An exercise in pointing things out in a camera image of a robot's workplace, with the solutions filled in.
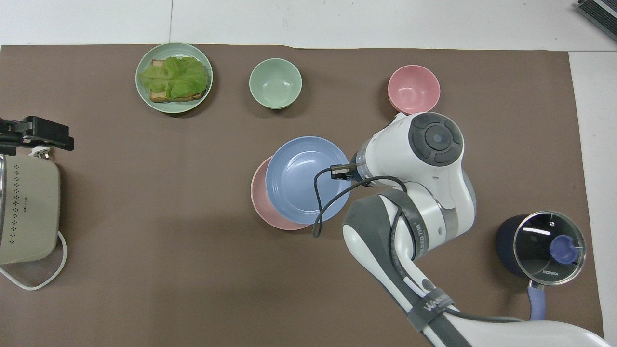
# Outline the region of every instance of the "white cable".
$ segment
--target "white cable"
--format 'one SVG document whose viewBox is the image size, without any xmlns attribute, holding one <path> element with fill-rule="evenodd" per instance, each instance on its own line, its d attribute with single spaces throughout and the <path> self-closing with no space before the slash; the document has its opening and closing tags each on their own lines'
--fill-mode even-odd
<svg viewBox="0 0 617 347">
<path fill-rule="evenodd" d="M 51 277 L 49 277 L 45 282 L 39 284 L 38 286 L 26 286 L 23 283 L 16 280 L 15 277 L 9 275 L 2 267 L 0 267 L 0 273 L 5 275 L 6 278 L 8 278 L 11 282 L 19 286 L 21 289 L 33 291 L 33 290 L 41 289 L 42 287 L 46 286 L 56 276 L 58 276 L 58 274 L 60 273 L 60 271 L 62 271 L 62 268 L 64 267 L 64 263 L 67 262 L 67 242 L 64 241 L 64 236 L 62 236 L 62 233 L 60 231 L 58 231 L 58 237 L 60 238 L 60 241 L 62 242 L 62 262 L 60 262 L 60 266 L 58 266 L 58 269 L 56 270 L 56 272 L 53 275 L 51 275 Z"/>
</svg>

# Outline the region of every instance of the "pink plate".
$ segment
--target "pink plate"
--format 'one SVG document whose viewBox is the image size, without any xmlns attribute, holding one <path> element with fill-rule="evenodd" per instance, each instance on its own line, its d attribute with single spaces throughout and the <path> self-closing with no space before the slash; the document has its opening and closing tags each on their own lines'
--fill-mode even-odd
<svg viewBox="0 0 617 347">
<path fill-rule="evenodd" d="M 399 68 L 387 84 L 390 103 L 406 114 L 430 111 L 437 104 L 440 93 L 437 77 L 420 65 Z"/>
<path fill-rule="evenodd" d="M 283 217 L 270 202 L 266 191 L 266 170 L 270 163 L 269 157 L 255 171 L 251 181 L 251 200 L 255 211 L 266 223 L 282 230 L 298 230 L 307 227 L 308 224 L 298 224 Z"/>
</svg>

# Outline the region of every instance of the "green lettuce leaf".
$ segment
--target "green lettuce leaf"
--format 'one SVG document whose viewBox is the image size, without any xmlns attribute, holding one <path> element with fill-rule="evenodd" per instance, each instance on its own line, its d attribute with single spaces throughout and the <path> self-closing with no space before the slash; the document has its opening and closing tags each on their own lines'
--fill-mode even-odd
<svg viewBox="0 0 617 347">
<path fill-rule="evenodd" d="M 208 75 L 193 57 L 169 57 L 163 67 L 150 66 L 139 74 L 139 80 L 153 92 L 165 91 L 168 98 L 185 98 L 199 94 L 207 86 Z"/>
</svg>

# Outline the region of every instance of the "plate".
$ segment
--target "plate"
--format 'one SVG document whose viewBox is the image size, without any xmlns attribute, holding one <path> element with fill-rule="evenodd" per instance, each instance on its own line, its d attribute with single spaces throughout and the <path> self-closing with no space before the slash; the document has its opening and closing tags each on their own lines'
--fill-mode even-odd
<svg viewBox="0 0 617 347">
<path fill-rule="evenodd" d="M 303 136 L 282 145 L 272 156 L 266 171 L 266 189 L 275 209 L 298 224 L 313 224 L 319 209 L 313 179 L 331 165 L 347 164 L 345 154 L 334 143 L 316 136 Z M 321 204 L 351 186 L 350 181 L 332 180 L 324 173 L 317 180 Z M 341 196 L 323 214 L 326 221 L 336 215 L 347 202 L 349 193 Z"/>
<path fill-rule="evenodd" d="M 152 65 L 153 59 L 165 60 L 169 57 L 177 57 L 180 59 L 182 57 L 193 57 L 203 64 L 206 72 L 208 73 L 208 84 L 205 88 L 204 96 L 201 99 L 185 102 L 153 102 L 150 100 L 150 89 L 146 88 L 141 83 L 139 80 L 139 74 Z M 210 65 L 210 61 L 206 58 L 204 53 L 190 44 L 179 42 L 164 43 L 152 48 L 143 58 L 141 58 L 139 65 L 137 65 L 137 71 L 135 71 L 135 86 L 137 87 L 137 92 L 139 93 L 141 99 L 143 99 L 143 101 L 150 105 L 153 109 L 171 114 L 186 112 L 197 107 L 197 105 L 199 105 L 206 98 L 206 96 L 208 96 L 208 93 L 210 93 L 210 89 L 212 89 L 212 81 L 212 65 Z"/>
<path fill-rule="evenodd" d="M 272 159 L 272 157 L 264 160 L 263 163 L 257 167 L 253 179 L 251 180 L 251 201 L 253 202 L 255 211 L 266 223 L 282 230 L 298 230 L 308 226 L 307 224 L 298 224 L 290 221 L 281 216 L 274 206 L 272 206 L 270 198 L 268 198 L 268 193 L 266 192 L 266 170 L 268 169 L 270 159 Z"/>
</svg>

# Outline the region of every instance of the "bread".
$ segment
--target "bread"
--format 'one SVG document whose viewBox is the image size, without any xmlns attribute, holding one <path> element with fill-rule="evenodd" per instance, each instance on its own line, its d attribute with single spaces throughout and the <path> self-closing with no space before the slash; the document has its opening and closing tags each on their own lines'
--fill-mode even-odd
<svg viewBox="0 0 617 347">
<path fill-rule="evenodd" d="M 153 59 L 152 60 L 152 66 L 158 66 L 158 67 L 163 67 L 163 62 L 162 60 L 158 60 L 158 59 Z M 199 94 L 194 94 L 194 95 L 189 95 L 185 98 L 168 98 L 167 97 L 167 92 L 166 91 L 159 91 L 159 92 L 153 92 L 150 90 L 150 100 L 152 100 L 153 102 L 183 102 L 183 101 L 193 101 L 193 100 L 199 100 L 201 98 L 204 97 L 205 94 L 205 90 L 202 91 Z"/>
</svg>

